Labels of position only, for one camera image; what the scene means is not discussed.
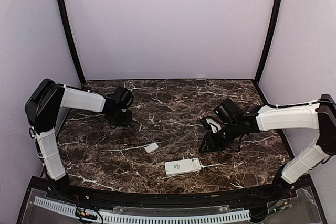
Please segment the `white battery cover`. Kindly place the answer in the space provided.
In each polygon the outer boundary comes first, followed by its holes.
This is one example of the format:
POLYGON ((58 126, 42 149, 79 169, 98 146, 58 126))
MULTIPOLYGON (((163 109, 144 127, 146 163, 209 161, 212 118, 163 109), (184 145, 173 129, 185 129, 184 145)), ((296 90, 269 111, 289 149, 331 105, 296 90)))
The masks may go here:
POLYGON ((144 150, 149 154, 149 153, 154 152, 158 148, 159 148, 158 144, 156 142, 154 142, 154 143, 151 143, 151 144, 145 146, 144 150))

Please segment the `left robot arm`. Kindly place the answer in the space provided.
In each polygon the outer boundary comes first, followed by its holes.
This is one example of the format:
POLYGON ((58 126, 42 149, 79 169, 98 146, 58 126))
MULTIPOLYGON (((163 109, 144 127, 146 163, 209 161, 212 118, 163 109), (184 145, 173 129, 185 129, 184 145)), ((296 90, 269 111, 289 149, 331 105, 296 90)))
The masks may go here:
POLYGON ((114 93, 103 95, 44 79, 25 104, 29 134, 37 143, 47 175, 54 181, 66 177, 56 141, 56 122, 61 108, 103 114, 110 127, 130 126, 133 93, 119 86, 114 93))

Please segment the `white remote control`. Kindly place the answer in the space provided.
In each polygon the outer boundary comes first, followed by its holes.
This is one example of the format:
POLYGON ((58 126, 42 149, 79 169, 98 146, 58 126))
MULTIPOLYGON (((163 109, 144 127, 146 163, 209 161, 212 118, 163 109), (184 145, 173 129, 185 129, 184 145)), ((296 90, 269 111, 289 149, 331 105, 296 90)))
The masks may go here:
POLYGON ((198 158, 165 162, 164 167, 168 176, 198 172, 202 169, 200 160, 198 158))

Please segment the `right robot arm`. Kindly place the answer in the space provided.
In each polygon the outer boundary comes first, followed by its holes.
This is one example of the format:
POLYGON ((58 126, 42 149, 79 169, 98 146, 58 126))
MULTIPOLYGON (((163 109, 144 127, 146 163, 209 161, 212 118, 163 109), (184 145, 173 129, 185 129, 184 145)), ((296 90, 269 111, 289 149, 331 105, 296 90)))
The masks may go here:
POLYGON ((252 106, 243 111, 231 99, 225 99, 214 110, 220 119, 201 118, 207 130, 199 147, 200 153, 223 151, 235 139, 245 135, 277 129, 314 129, 319 136, 299 156, 277 173, 268 195, 273 200, 287 193, 288 187, 324 160, 335 155, 335 101, 329 94, 301 104, 252 106))

